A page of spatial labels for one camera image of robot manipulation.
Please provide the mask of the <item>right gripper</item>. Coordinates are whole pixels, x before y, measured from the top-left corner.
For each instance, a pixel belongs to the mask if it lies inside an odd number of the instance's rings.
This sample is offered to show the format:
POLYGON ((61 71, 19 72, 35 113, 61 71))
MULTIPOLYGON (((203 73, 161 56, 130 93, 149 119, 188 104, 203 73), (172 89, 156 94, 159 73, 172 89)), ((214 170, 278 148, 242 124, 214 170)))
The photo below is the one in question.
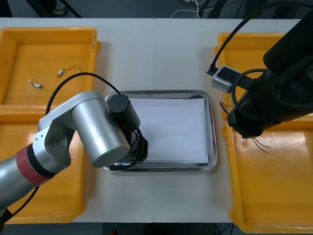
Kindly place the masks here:
POLYGON ((274 73, 258 78, 242 73, 234 81, 231 95, 234 107, 227 115, 230 127, 244 139, 260 136, 266 129, 282 122, 282 104, 275 95, 274 73))

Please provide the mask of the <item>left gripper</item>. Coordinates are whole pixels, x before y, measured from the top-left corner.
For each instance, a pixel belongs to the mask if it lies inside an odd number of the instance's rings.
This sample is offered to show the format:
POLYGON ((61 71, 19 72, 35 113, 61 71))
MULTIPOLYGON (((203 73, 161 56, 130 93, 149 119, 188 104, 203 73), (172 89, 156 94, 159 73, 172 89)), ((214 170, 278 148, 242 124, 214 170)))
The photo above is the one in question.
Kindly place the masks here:
POLYGON ((144 162, 148 157, 148 142, 143 137, 143 134, 140 129, 137 129, 137 135, 138 135, 137 150, 134 155, 135 159, 133 163, 144 162))

